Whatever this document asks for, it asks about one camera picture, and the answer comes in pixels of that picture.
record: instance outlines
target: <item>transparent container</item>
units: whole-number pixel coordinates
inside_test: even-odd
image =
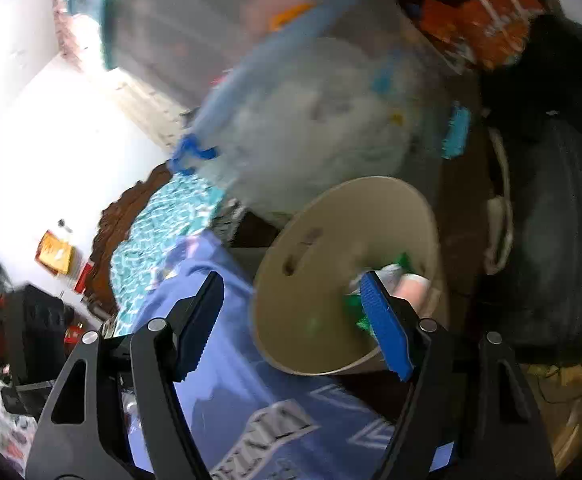
[[[104,0],[104,63],[194,108],[287,12],[322,1]]]
[[[431,200],[417,180],[437,175],[447,70],[394,0],[326,0],[226,75],[171,170],[196,171],[278,226],[363,176],[400,176]]]

